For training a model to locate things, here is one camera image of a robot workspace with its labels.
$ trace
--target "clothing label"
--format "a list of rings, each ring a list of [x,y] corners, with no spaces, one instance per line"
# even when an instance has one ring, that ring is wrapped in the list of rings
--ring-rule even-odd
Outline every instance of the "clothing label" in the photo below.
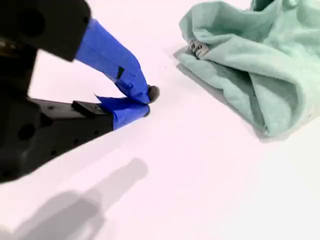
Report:
[[[209,52],[208,46],[199,42],[197,39],[189,41],[189,47],[198,59],[201,59],[207,52]]]

